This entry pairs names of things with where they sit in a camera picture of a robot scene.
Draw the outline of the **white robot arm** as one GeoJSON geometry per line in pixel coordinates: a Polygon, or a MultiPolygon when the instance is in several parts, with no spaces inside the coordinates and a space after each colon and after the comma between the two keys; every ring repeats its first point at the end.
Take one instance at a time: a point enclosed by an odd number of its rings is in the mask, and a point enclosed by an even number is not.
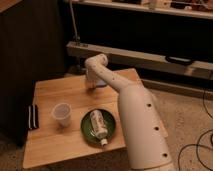
{"type": "Polygon", "coordinates": [[[118,93],[118,111],[132,171],[176,171],[162,133],[150,91],[106,68],[108,58],[99,54],[85,61],[86,82],[96,88],[103,80],[118,93]]]}

